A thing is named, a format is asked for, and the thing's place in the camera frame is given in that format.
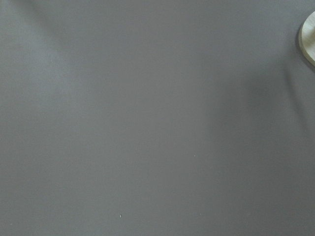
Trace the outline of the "wooden cup storage rack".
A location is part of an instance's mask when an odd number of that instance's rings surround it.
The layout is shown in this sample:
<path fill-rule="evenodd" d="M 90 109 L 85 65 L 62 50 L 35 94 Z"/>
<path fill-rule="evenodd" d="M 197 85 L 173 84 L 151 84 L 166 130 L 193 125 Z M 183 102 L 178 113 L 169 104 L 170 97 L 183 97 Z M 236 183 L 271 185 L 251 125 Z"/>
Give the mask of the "wooden cup storage rack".
<path fill-rule="evenodd" d="M 299 30 L 299 47 L 307 61 L 315 65 L 315 12 L 312 12 Z"/>

